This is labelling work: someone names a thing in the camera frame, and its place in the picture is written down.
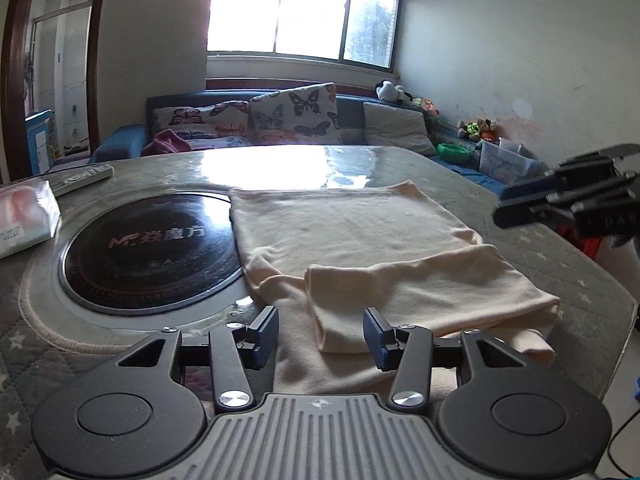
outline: gray ribbed panel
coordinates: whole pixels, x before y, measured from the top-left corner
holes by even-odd
[[[493,479],[457,462],[422,418],[384,410],[374,396],[316,399],[275,394],[253,412],[221,416],[198,449],[149,478]],[[50,480],[66,479],[54,475]]]

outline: doorway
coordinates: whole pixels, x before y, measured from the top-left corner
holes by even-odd
[[[101,3],[10,1],[0,105],[11,180],[84,165],[97,148],[95,63]]]

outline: gray cushion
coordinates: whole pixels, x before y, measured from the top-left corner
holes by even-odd
[[[367,144],[397,146],[425,156],[436,155],[420,112],[364,103],[364,117]]]

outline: pink cloth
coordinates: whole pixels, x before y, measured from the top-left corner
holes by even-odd
[[[142,148],[142,156],[190,151],[191,146],[186,140],[178,137],[173,130],[165,130],[157,134],[148,145]]]

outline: folded towel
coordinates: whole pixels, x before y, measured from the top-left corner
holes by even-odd
[[[233,189],[230,197],[247,279],[280,311],[275,391],[388,387],[362,335],[368,306],[391,324],[419,324],[436,336],[489,328],[517,350],[551,361],[543,335],[558,298],[537,289],[414,184]],[[455,387],[447,374],[434,374],[434,382]]]
[[[157,134],[153,140],[142,148],[141,155],[163,155],[165,153],[190,152],[189,143],[178,137],[173,130],[164,130]]]

